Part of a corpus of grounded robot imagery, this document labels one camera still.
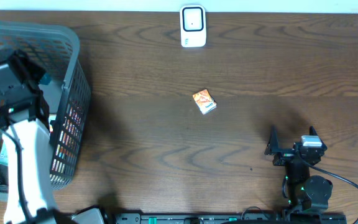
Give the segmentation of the grey plastic shopping basket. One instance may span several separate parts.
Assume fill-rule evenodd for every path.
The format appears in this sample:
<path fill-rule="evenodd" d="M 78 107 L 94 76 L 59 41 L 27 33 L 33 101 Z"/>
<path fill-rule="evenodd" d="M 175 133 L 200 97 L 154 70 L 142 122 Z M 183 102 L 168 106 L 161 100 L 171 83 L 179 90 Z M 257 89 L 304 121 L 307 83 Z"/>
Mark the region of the grey plastic shopping basket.
<path fill-rule="evenodd" d="M 79 38 L 63 26 L 0 21 L 0 49 L 26 52 L 52 79 L 49 85 L 40 85 L 40 89 L 50 114 L 57 116 L 50 133 L 54 149 L 50 164 L 52 189 L 63 189 L 75 174 L 91 98 L 91 88 L 78 60 Z M 0 165 L 0 201 L 5 202 L 7 178 L 7 166 Z"/>

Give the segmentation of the blue mouthwash bottle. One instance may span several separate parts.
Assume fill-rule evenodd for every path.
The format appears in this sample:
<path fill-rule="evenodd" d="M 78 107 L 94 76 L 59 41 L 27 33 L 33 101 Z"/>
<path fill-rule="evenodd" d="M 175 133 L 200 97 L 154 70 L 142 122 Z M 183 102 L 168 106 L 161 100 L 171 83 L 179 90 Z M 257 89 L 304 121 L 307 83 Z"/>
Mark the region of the blue mouthwash bottle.
<path fill-rule="evenodd" d="M 52 81 L 50 75 L 48 73 L 45 73 L 43 75 L 43 77 L 40 79 L 40 84 L 41 85 L 49 85 L 50 82 Z"/>

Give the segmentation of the light blue wet wipes pack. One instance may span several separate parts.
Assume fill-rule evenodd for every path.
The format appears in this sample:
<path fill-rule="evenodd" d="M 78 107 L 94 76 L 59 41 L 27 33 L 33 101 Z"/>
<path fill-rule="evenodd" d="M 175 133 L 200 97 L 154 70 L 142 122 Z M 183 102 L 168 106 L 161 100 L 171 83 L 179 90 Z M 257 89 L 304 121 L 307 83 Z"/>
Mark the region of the light blue wet wipes pack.
<path fill-rule="evenodd" d="M 7 149 L 6 146 L 3 144 L 0 150 L 0 165 L 8 166 L 8 162 L 9 162 L 9 157 L 8 157 Z"/>

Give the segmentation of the yellow red snack bag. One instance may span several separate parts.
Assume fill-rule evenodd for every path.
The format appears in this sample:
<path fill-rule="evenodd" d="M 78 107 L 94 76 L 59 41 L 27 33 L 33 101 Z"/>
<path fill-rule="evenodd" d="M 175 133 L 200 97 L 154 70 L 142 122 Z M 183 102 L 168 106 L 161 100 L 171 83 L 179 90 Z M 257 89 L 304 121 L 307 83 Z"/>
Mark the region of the yellow red snack bag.
<path fill-rule="evenodd" d="M 48 118 L 48 122 L 49 122 L 49 130 L 50 133 L 53 133 L 53 126 L 56 122 L 57 116 L 55 114 L 50 114 L 49 118 Z"/>

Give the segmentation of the white barcode scanner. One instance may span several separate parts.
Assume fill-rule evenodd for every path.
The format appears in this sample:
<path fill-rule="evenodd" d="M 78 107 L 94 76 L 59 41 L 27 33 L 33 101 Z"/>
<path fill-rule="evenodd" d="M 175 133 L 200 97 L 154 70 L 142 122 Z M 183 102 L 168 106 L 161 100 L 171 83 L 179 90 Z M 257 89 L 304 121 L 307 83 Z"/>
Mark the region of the white barcode scanner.
<path fill-rule="evenodd" d="M 206 11 L 201 5 L 187 5 L 180 9 L 180 38 L 184 48 L 206 44 Z"/>

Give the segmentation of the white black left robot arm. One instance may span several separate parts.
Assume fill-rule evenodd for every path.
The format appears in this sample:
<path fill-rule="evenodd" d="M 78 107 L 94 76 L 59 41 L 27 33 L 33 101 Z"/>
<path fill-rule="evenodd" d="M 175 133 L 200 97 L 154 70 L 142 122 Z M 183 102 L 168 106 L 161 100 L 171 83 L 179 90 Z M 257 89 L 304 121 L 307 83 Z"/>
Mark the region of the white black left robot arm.
<path fill-rule="evenodd" d="M 49 106 L 39 87 L 45 70 L 21 50 L 0 50 L 0 132 L 8 154 L 5 223 L 105 223 L 98 207 L 59 211 L 50 181 Z"/>

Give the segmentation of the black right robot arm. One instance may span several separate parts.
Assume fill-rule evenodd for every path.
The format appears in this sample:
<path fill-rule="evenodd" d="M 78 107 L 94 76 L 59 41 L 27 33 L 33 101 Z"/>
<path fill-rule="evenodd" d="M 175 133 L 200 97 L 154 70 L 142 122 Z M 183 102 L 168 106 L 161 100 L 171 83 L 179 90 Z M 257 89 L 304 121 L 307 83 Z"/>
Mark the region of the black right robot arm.
<path fill-rule="evenodd" d="M 291 148 L 280 147 L 277 131 L 275 127 L 271 128 L 265 154 L 273 156 L 273 165 L 285 168 L 283 194 L 290 204 L 287 216 L 292 213 L 322 213 L 328 209 L 332 182 L 310 174 L 310 168 L 321 161 L 326 150 L 327 146 L 312 126 L 309 134 L 303 135 Z"/>

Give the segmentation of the orange white small box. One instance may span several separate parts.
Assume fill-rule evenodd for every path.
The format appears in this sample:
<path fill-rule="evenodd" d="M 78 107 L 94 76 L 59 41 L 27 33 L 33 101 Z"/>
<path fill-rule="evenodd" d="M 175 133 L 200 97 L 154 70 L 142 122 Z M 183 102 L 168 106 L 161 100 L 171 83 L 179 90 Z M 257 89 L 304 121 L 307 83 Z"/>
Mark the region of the orange white small box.
<path fill-rule="evenodd" d="M 209 94 L 209 91 L 207 89 L 201 90 L 193 94 L 193 99 L 203 115 L 214 110 L 217 106 L 217 103 Z"/>

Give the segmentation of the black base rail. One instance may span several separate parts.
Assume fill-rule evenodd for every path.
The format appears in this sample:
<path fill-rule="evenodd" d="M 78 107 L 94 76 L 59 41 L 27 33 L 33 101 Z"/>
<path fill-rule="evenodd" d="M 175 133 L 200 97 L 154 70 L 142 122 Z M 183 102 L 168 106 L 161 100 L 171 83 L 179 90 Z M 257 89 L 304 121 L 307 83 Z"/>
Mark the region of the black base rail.
<path fill-rule="evenodd" d="M 240 223 L 320 223 L 346 224 L 344 215 L 323 215 L 321 217 L 295 215 L 292 218 L 281 218 L 273 213 L 250 211 L 241 214 L 141 214 L 120 213 L 114 215 L 118 224 L 240 224 Z"/>

